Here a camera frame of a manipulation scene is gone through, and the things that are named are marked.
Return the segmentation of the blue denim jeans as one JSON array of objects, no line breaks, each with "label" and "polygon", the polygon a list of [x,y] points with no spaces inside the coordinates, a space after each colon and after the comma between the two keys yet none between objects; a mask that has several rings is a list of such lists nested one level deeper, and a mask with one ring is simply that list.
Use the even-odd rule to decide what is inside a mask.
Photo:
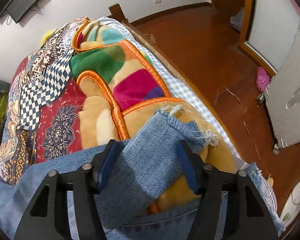
[{"label": "blue denim jeans", "polygon": [[156,112],[131,139],[110,140],[0,179],[9,239],[278,239],[284,225],[255,164],[203,161],[194,121]]}]

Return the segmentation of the white appliance on floor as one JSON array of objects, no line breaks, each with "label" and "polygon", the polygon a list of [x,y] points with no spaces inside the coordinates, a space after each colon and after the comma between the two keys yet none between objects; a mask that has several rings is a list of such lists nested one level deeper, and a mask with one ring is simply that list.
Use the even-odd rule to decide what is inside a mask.
[{"label": "white appliance on floor", "polygon": [[283,224],[288,227],[300,212],[300,181],[292,189],[280,215]]}]

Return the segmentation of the colourful patchwork quilt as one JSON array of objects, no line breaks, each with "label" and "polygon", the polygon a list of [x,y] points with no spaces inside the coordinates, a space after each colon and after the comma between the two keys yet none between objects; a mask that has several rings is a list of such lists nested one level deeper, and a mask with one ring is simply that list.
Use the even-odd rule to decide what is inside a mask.
[{"label": "colourful patchwork quilt", "polygon": [[0,144],[0,177],[14,185],[35,163],[40,111],[56,100],[70,80],[72,40],[84,23],[80,18],[59,27],[41,48],[20,64],[8,94]]}]

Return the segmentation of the pink croc shoe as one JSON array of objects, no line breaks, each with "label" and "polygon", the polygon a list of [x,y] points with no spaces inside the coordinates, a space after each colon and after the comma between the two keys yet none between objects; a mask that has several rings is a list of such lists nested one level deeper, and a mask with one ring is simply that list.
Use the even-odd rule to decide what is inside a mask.
[{"label": "pink croc shoe", "polygon": [[257,77],[256,77],[256,87],[257,89],[263,93],[266,90],[266,87],[270,83],[270,76],[268,73],[262,68],[258,67]]}]

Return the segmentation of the blue checked mattress sheet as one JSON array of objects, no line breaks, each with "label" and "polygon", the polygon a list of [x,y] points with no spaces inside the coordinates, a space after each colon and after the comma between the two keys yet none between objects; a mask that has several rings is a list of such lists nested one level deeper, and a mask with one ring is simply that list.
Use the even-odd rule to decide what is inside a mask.
[{"label": "blue checked mattress sheet", "polygon": [[154,68],[164,80],[172,96],[184,99],[191,104],[201,114],[204,120],[213,126],[219,133],[219,141],[224,141],[227,144],[237,167],[248,165],[241,159],[231,135],[210,104],[203,98],[202,94],[194,91],[195,86],[189,81],[186,81],[185,77],[172,66],[172,61],[164,57],[163,53],[155,48],[154,43],[151,42],[149,38],[145,37],[130,24],[120,23],[109,17],[101,17],[100,24],[114,28],[138,49],[145,52],[150,57]]}]

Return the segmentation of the colourful fleece blanket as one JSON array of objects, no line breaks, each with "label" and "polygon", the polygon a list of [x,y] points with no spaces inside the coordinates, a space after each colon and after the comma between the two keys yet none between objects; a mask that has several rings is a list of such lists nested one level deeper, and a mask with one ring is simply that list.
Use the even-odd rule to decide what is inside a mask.
[{"label": "colourful fleece blanket", "polygon": [[64,133],[59,149],[41,142],[43,158],[125,143],[109,183],[96,196],[102,221],[125,223],[197,199],[177,160],[188,142],[204,162],[235,173],[233,155],[219,133],[184,99],[172,96],[150,57],[99,20],[84,23],[72,40],[70,103],[59,109]]}]

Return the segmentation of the yellow plush pillow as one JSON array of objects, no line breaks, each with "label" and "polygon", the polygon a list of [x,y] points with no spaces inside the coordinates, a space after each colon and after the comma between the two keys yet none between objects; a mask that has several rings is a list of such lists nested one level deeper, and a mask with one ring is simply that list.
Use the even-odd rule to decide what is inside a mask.
[{"label": "yellow plush pillow", "polygon": [[55,31],[56,31],[55,29],[52,29],[52,30],[45,32],[45,34],[40,39],[40,46],[42,46]]}]

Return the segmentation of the wooden bed post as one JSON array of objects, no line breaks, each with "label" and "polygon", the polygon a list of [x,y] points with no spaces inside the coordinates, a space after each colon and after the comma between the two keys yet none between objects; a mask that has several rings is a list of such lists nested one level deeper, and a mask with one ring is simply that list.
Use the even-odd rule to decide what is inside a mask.
[{"label": "wooden bed post", "polygon": [[108,9],[110,11],[109,18],[115,19],[118,22],[129,24],[129,20],[128,20],[128,18],[126,18],[126,16],[125,16],[121,6],[119,5],[119,3],[111,5]]}]

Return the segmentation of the wooden door frame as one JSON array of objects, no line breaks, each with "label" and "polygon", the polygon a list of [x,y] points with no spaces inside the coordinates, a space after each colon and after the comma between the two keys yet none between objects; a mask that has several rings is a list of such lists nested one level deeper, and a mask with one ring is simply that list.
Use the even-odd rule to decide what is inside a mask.
[{"label": "wooden door frame", "polygon": [[243,11],[238,47],[263,67],[270,76],[274,76],[277,73],[276,68],[267,59],[265,53],[257,48],[257,45],[253,45],[253,41],[257,40],[257,35],[265,33],[264,31],[257,31],[260,25],[257,18],[257,0],[211,0],[211,4],[224,20],[230,20],[231,16],[240,10]]}]

